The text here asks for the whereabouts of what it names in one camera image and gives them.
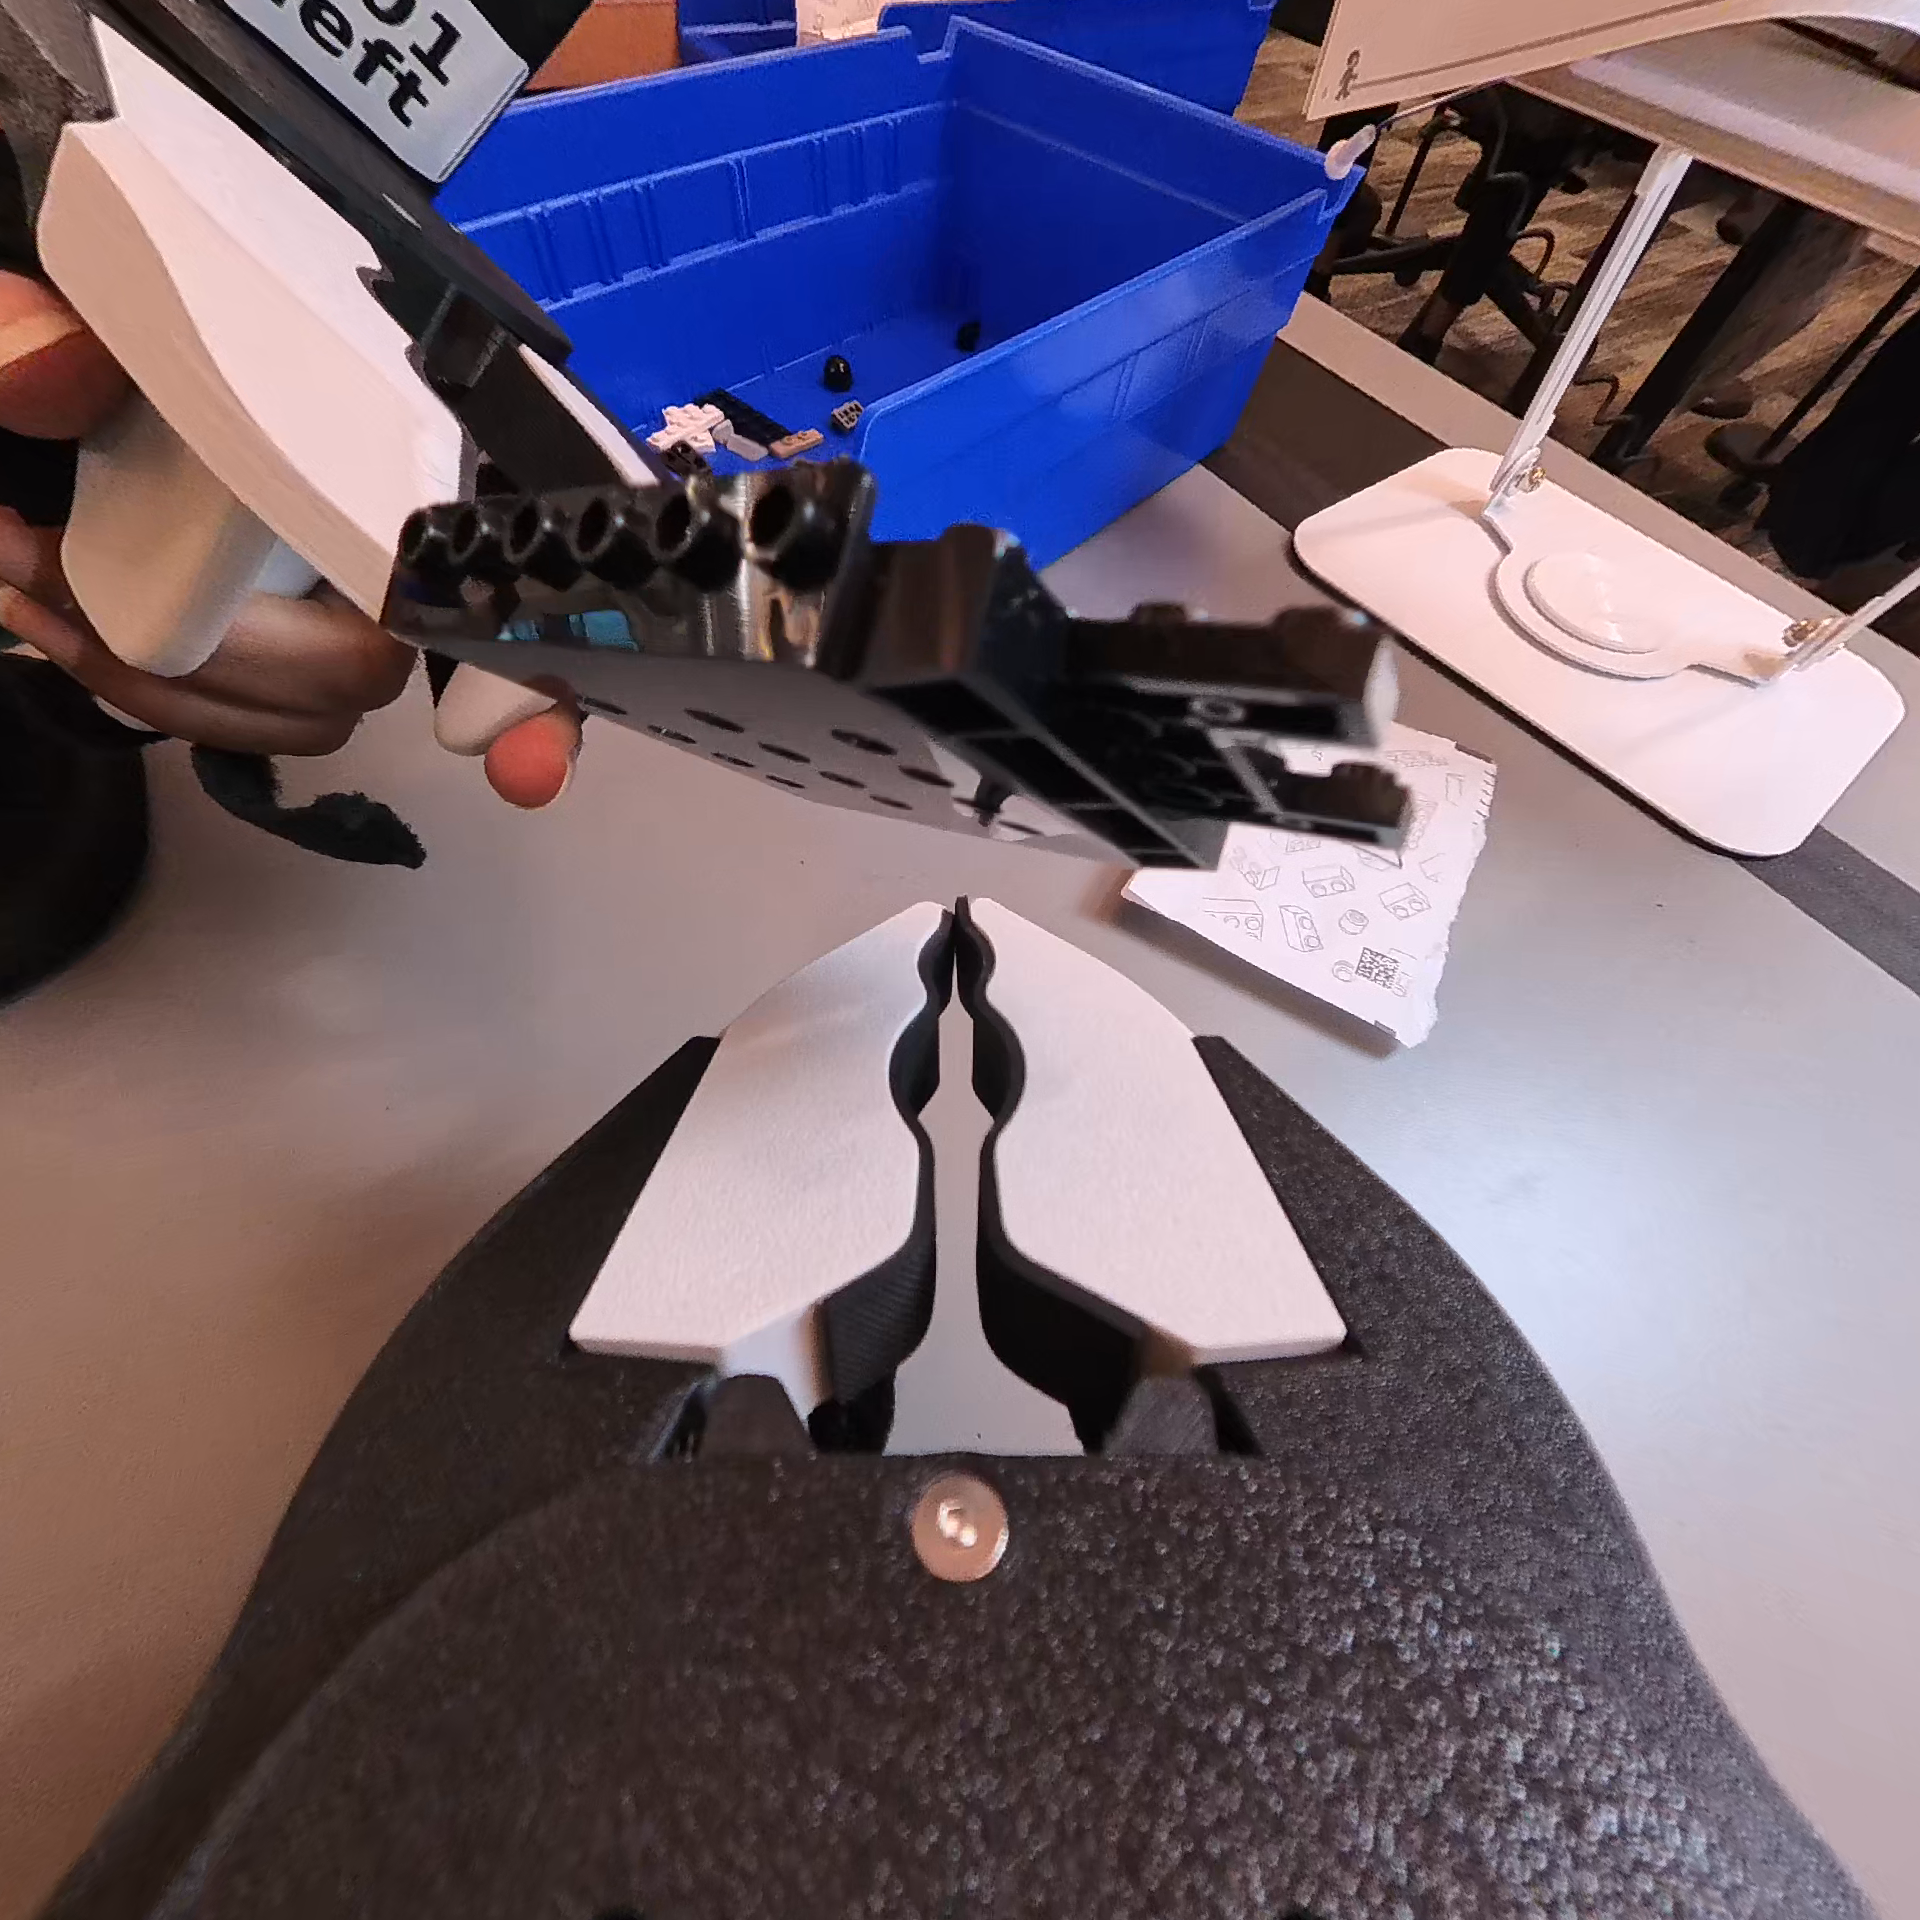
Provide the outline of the white office table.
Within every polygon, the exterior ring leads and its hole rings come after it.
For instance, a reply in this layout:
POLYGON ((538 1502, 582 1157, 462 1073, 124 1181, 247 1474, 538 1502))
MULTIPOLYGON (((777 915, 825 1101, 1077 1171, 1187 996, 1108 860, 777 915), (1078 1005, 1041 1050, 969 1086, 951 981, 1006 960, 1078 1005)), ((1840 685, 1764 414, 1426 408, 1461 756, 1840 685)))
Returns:
POLYGON ((1512 83, 1649 138, 1669 175, 1704 161, 1774 196, 1758 238, 1723 271, 1598 439, 1593 463, 1605 471, 1639 460, 1676 414, 1710 340, 1753 308, 1753 291, 1811 211, 1917 253, 1917 87, 1840 53, 1829 27, 1725 21, 1517 69, 1512 83))

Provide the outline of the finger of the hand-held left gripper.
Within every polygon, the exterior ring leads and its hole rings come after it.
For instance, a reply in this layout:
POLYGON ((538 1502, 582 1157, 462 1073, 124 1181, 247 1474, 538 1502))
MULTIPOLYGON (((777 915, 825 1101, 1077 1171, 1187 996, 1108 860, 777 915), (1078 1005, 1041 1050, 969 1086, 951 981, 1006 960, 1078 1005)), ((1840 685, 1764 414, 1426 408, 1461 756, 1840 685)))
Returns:
POLYGON ((521 288, 409 288, 409 362, 427 391, 409 429, 409 506, 489 492, 652 488, 665 471, 570 372, 570 337, 521 288))

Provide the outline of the brown cardboard box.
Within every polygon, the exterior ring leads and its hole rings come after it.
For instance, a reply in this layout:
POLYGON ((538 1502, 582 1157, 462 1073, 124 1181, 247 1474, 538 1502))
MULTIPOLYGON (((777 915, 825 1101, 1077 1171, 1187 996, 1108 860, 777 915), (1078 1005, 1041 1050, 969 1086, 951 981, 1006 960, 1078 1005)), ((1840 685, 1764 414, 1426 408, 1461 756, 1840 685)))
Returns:
POLYGON ((589 2, 532 71, 526 92, 620 83, 680 64, 680 2, 589 2))

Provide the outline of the white printed paper bag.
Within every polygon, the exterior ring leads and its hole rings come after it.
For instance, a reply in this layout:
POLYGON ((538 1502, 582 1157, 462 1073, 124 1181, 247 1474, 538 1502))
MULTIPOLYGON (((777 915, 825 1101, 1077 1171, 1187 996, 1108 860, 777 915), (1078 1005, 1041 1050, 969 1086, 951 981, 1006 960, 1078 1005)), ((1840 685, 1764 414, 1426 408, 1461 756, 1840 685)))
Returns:
POLYGON ((1498 769, 1404 724, 1389 728, 1382 760, 1408 794, 1397 848, 1233 826, 1213 869, 1141 869, 1123 899, 1397 1044, 1426 1043, 1498 769))

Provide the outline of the black office chair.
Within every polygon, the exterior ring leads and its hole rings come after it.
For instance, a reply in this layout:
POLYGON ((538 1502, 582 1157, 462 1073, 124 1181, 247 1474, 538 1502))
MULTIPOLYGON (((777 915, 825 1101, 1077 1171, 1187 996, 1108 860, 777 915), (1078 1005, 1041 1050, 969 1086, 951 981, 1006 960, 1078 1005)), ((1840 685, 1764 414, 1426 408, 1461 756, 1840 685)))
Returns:
POLYGON ((1361 185, 1308 271, 1308 295, 1327 302, 1335 277, 1391 277, 1408 288, 1433 271, 1438 288, 1404 326, 1400 348, 1433 366, 1454 324, 1482 298, 1491 298, 1527 343, 1546 345, 1549 285, 1544 271, 1521 268, 1512 252, 1551 189, 1586 187, 1579 169, 1605 150, 1611 130, 1521 87, 1496 83, 1426 109, 1335 115, 1322 130, 1322 148, 1330 150, 1355 130, 1375 130, 1373 148, 1358 161, 1366 169, 1383 154, 1389 122, 1408 118, 1421 120, 1417 161, 1429 158, 1442 130, 1464 133, 1477 144, 1477 164, 1454 199, 1461 222, 1426 239, 1382 238, 1379 189, 1361 185))

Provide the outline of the pile of loose lego pieces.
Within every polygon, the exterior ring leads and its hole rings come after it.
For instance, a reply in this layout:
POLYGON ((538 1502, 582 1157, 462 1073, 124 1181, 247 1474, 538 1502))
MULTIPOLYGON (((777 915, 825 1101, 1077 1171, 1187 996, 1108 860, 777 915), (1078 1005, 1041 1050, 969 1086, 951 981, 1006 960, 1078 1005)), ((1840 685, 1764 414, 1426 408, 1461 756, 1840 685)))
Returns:
POLYGON ((774 372, 735 375, 662 405, 647 439, 662 454, 676 458, 684 450, 704 463, 789 460, 820 445, 835 450, 880 400, 990 343, 990 326, 975 310, 879 324, 844 345, 803 351, 774 372))

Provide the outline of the person's left hand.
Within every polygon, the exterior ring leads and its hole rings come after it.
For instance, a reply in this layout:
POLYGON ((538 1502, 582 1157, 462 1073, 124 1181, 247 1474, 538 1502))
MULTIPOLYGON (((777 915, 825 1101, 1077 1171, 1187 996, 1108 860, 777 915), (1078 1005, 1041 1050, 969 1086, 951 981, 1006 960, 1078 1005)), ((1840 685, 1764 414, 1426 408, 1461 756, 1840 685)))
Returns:
MULTIPOLYGON (((92 433, 128 379, 61 295, 4 274, 4 426, 68 442, 92 433)), ((4 509, 4 628, 64 667, 127 718, 192 746, 269 756, 338 752, 359 724, 396 702, 420 651, 377 628, 342 593, 254 595, 220 647, 183 679, 121 661, 74 598, 58 534, 4 509)))

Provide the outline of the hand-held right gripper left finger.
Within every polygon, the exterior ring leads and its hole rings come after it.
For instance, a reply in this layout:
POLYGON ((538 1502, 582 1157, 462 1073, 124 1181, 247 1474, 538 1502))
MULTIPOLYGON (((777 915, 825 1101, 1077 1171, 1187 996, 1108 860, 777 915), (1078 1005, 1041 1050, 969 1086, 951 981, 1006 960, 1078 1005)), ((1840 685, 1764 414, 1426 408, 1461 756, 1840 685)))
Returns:
POLYGON ((735 1013, 568 1339, 768 1377, 828 1453, 884 1453, 937 1296, 925 1105, 953 907, 915 901, 735 1013))

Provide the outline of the blue plastic bin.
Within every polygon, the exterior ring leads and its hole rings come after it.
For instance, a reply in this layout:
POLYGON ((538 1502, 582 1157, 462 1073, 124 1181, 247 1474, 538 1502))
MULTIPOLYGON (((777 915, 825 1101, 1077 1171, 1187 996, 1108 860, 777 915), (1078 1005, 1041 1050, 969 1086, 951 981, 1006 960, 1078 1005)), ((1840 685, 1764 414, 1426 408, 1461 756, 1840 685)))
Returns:
POLYGON ((510 109, 440 193, 637 439, 820 433, 1049 567, 1235 429, 1352 178, 985 21, 510 109))
MULTIPOLYGON (((1266 41, 1273 2, 859 2, 853 36, 898 27, 930 56, 953 21, 986 25, 1233 115, 1266 41)), ((680 2, 683 64, 789 53, 799 41, 793 2, 680 2)))

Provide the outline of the black lego car chassis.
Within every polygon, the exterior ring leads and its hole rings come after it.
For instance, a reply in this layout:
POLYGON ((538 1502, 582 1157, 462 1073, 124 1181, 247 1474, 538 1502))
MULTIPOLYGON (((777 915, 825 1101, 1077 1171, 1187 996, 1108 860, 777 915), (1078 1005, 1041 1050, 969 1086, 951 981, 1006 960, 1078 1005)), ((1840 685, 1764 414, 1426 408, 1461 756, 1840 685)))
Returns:
POLYGON ((1078 614, 1006 531, 879 538, 876 506, 844 458, 427 506, 387 621, 865 818, 1176 872, 1233 826, 1404 847, 1391 628, 1335 604, 1078 614))

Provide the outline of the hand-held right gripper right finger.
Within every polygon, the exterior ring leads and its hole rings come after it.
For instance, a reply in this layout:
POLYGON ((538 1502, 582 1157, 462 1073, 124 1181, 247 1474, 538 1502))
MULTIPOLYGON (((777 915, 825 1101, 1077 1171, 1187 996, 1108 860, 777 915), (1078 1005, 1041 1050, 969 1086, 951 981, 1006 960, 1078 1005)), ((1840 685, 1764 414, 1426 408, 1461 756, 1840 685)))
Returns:
POLYGON ((957 910, 995 1358, 1104 1453, 1136 1388, 1335 1353, 1347 1322, 1197 1033, 1130 976, 992 899, 957 910))

